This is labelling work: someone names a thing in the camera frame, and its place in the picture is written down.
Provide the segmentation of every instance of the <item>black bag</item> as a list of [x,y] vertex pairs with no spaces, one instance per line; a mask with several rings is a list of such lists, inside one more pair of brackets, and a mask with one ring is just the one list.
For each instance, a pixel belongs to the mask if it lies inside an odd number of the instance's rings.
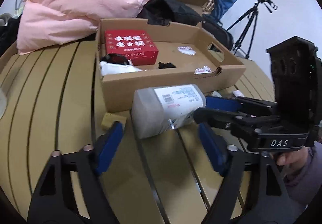
[[146,3],[137,18],[148,19],[152,25],[169,24],[169,21],[195,26],[202,21],[202,17],[177,0],[150,0]]
[[163,25],[169,21],[195,26],[202,21],[202,27],[210,32],[228,50],[232,49],[232,35],[220,27],[209,15],[202,17],[186,4],[177,0],[150,0],[137,18],[148,19],[148,24]]
[[203,15],[202,18],[202,27],[211,33],[228,50],[231,50],[234,44],[234,38],[231,33],[219,26],[210,15]]

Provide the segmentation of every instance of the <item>tripod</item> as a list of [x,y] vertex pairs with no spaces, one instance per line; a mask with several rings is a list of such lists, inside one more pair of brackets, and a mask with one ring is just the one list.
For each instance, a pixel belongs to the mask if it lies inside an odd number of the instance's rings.
[[248,22],[246,24],[246,27],[244,28],[241,36],[239,37],[239,39],[236,41],[234,48],[232,49],[233,51],[235,51],[234,55],[236,54],[237,50],[241,48],[241,44],[244,40],[244,38],[246,37],[246,34],[249,30],[249,28],[251,27],[252,22],[255,19],[255,23],[254,23],[254,28],[253,28],[253,32],[252,32],[252,37],[251,37],[251,41],[249,43],[249,48],[247,51],[247,54],[245,55],[245,58],[248,59],[249,58],[249,53],[251,51],[252,48],[252,44],[253,44],[253,40],[254,40],[254,35],[255,35],[255,30],[256,30],[256,25],[257,25],[257,19],[258,19],[258,6],[259,4],[264,4],[266,6],[266,8],[268,9],[268,11],[270,13],[273,13],[273,11],[265,4],[268,3],[271,8],[273,10],[277,10],[277,6],[271,1],[271,0],[258,0],[255,5],[250,8],[248,11],[246,11],[238,20],[236,20],[236,22],[234,24],[232,24],[227,31],[229,31],[233,26],[235,26],[238,22],[240,22],[242,19],[244,19],[246,16],[248,17]]

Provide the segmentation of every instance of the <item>wooden slats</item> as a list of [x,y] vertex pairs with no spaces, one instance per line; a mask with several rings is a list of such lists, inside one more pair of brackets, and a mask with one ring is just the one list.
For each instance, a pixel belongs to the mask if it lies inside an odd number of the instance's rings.
[[108,201],[121,224],[164,224],[136,148],[128,111],[123,139],[107,172],[100,178]]
[[14,79],[16,78],[18,71],[20,70],[22,64],[26,61],[29,55],[19,56],[15,61],[14,65],[11,67],[10,72],[5,76],[5,79],[1,85],[1,90],[7,95]]
[[31,200],[27,166],[28,135],[31,116],[44,75],[55,56],[58,47],[42,52],[33,67],[14,113],[9,146],[9,172],[12,190],[20,214],[27,219]]
[[254,98],[254,96],[249,92],[249,90],[245,87],[241,80],[237,81],[235,86],[244,94],[245,97]]
[[8,61],[8,63],[5,65],[4,69],[2,70],[2,72],[0,73],[0,86],[2,85],[4,79],[6,78],[7,74],[9,73],[9,71],[11,70],[11,67],[13,66],[13,64],[16,62],[16,60],[18,59],[19,55],[15,54],[11,57],[11,59]]
[[55,149],[56,119],[67,70],[77,43],[61,46],[47,72],[34,107],[29,136],[29,173],[34,190],[41,172]]
[[248,79],[245,77],[245,75],[242,75],[240,77],[240,81],[244,84],[246,89],[250,92],[250,94],[253,96],[254,99],[261,99],[260,95],[256,91],[256,89],[253,87],[253,85],[248,81]]
[[3,90],[7,95],[8,103],[7,109],[3,117],[0,119],[0,185],[10,202],[15,207],[17,207],[17,204],[12,193],[8,167],[10,129],[20,93],[24,87],[25,81],[28,78],[30,71],[39,58],[41,52],[42,51],[34,52],[32,54],[29,54],[28,57],[22,58],[21,61],[16,61],[3,83],[3,85],[6,85],[6,88]]
[[91,92],[95,42],[81,42],[70,67],[59,116],[58,149],[77,152],[91,144]]
[[[208,156],[198,138],[198,126],[192,123],[190,125],[181,127],[179,132],[188,152],[189,158],[194,166],[194,169],[196,170],[201,188],[205,191],[208,204],[211,205],[216,197],[223,178],[211,167]],[[241,214],[241,212],[242,208],[237,200],[231,217],[237,217]]]
[[254,87],[259,90],[263,89],[268,93],[271,99],[274,100],[274,87],[269,77],[257,66],[254,61],[242,58],[239,59],[247,67],[245,76],[251,81],[251,83],[254,82]]
[[200,223],[207,210],[177,133],[167,131],[141,143],[170,222]]

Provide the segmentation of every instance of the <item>plastic container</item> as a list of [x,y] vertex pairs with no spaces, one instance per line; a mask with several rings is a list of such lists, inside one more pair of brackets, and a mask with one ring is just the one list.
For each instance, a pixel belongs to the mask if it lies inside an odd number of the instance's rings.
[[0,88],[0,118],[2,118],[6,108],[7,108],[7,98]]
[[134,93],[132,119],[140,139],[176,129],[193,121],[193,112],[206,106],[195,84],[138,89]]

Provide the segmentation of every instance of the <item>white label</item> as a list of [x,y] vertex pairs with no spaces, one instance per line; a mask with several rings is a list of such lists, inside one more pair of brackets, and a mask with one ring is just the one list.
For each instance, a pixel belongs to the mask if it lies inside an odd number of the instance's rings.
[[211,73],[211,69],[208,66],[203,66],[203,68],[196,68],[195,74]]
[[203,106],[202,97],[193,85],[182,85],[154,89],[165,111],[164,121],[159,133],[188,124],[193,112]]
[[186,55],[195,55],[196,54],[196,52],[189,46],[178,47],[178,50],[181,53],[186,54]]
[[220,93],[219,93],[219,92],[217,92],[217,91],[214,91],[211,95],[212,95],[213,97],[222,97],[222,96],[220,95]]
[[232,93],[235,97],[244,97],[244,94],[240,90],[234,90]]

